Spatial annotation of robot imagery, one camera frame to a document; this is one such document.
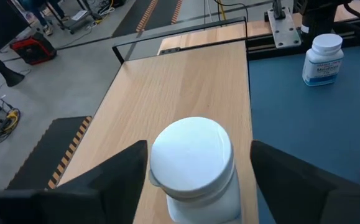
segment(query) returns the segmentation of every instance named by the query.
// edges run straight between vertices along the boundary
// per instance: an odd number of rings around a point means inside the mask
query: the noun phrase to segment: wooden table
[[[245,42],[239,41],[124,62],[60,184],[140,139],[148,140],[150,149],[158,134],[176,120],[202,116],[227,130],[245,221],[258,223],[256,181],[249,160],[252,129],[246,60]],[[134,223],[172,223],[164,192],[148,178]]]
[[[360,1],[353,1],[350,7],[360,12]],[[355,19],[356,16],[349,13],[344,6],[338,6],[335,21],[347,21]],[[300,27],[302,24],[302,15],[299,13],[293,14],[293,21],[296,27]],[[227,27],[219,27],[215,29],[208,29],[199,32],[193,32],[191,34],[178,35],[175,37],[169,37],[162,41],[158,54],[161,50],[172,49],[175,47],[192,47],[202,44],[209,44],[213,42],[221,42],[224,40],[231,40],[240,38],[244,33],[244,24],[235,24]],[[271,34],[271,26],[269,22],[253,21],[247,23],[247,36],[255,37],[258,35]]]

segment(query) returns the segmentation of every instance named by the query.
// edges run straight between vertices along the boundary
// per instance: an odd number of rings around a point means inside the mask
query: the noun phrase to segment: bottle cap
[[[165,128],[152,145],[149,179],[171,197],[198,197],[219,189],[233,164],[223,127],[207,118],[185,118]]]
[[[333,52],[341,48],[343,38],[337,34],[321,34],[314,38],[312,48],[318,52]]]

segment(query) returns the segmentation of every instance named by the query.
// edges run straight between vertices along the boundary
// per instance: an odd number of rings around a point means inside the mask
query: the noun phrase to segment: white bottle
[[[336,34],[322,34],[314,38],[307,51],[303,68],[303,80],[308,86],[333,83],[339,73],[344,53],[343,39]]]
[[[234,150],[213,120],[185,118],[165,128],[151,149],[149,180],[167,194],[175,223],[241,222]]]

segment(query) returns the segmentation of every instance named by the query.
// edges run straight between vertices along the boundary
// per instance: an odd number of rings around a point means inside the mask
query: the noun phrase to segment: shoe
[[[45,26],[45,27],[43,27],[43,31],[44,31],[45,35],[50,36],[53,34],[53,27]]]
[[[62,21],[62,22],[66,22],[66,21],[68,21],[68,20],[70,20],[70,17],[69,17],[69,16],[64,16],[63,18],[61,18],[61,21]]]

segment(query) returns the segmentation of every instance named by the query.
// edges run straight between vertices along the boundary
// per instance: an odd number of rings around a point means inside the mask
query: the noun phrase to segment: yellow and black striped tape
[[[148,8],[145,10],[144,15],[142,16],[140,22],[138,23],[138,26],[136,28],[136,32],[144,31],[144,28],[148,23],[150,15],[152,14],[152,12],[155,9],[155,6],[157,5],[157,1],[158,0],[151,0],[151,2],[149,3]]]
[[[55,169],[51,179],[48,181],[46,190],[54,189],[58,182],[60,181],[65,169],[67,168],[70,159],[72,158],[73,154],[75,153],[76,149],[79,146],[79,143],[83,137],[83,135],[86,133],[86,130],[91,122],[91,116],[88,116],[85,118],[85,120],[82,122],[82,124],[79,127],[78,132],[76,133],[76,136],[73,138],[72,143],[69,144],[69,148],[65,151],[65,154],[63,155],[60,163],[58,164],[57,168]]]
[[[178,19],[178,14],[180,13],[182,5],[182,0],[177,0],[177,5],[175,6],[173,17],[172,17],[172,24],[175,24]]]

